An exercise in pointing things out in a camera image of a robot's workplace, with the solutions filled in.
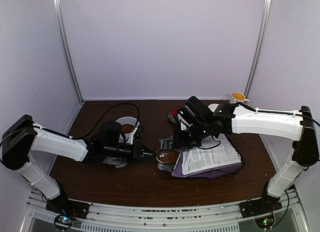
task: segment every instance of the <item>white label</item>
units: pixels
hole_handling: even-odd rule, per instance
[[[194,147],[189,151],[183,152],[182,173],[189,175],[195,172],[240,163],[241,157],[239,153],[224,134],[219,135],[216,142],[211,137],[205,138],[202,140],[201,148],[217,145],[219,140],[221,144],[213,149],[202,150]]]

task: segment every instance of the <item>red object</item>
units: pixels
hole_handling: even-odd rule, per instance
[[[174,124],[177,123],[177,122],[175,121],[175,119],[174,119],[174,116],[176,115],[178,109],[179,109],[179,108],[176,107],[176,108],[172,109],[172,110],[169,112],[169,114],[168,114],[169,120],[170,120],[172,123],[174,123]]]

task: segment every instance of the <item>white cup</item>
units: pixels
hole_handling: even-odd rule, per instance
[[[250,100],[247,99],[245,95],[240,92],[233,92],[229,103],[236,104],[238,102],[242,102],[243,104],[250,106]]]

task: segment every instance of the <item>white bowl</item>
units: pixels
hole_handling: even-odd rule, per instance
[[[121,118],[117,119],[116,121],[118,123],[120,123],[121,125],[130,124],[130,125],[134,126],[136,124],[137,119],[135,117],[132,117],[132,116],[124,116],[124,117],[121,117]],[[130,141],[130,139],[128,139],[128,138],[130,138],[131,135],[132,135],[132,132],[125,134],[125,139],[126,139],[127,142]],[[119,142],[123,142],[123,141],[124,141],[124,139],[122,138],[122,136],[120,136]]]

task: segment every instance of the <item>ventilation grille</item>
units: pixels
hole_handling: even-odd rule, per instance
[[[40,211],[35,211],[33,214],[33,217],[43,221],[52,222],[52,223],[55,220],[55,217],[53,215],[47,214],[45,212],[40,212]]]
[[[122,229],[110,229],[108,227],[104,226],[98,226],[98,225],[90,225],[82,223],[81,231],[85,232],[144,232],[141,230],[122,230]],[[226,225],[226,226],[219,226],[214,227],[212,229],[203,229],[203,230],[174,230],[175,232],[240,232],[238,223],[232,224],[232,225]]]

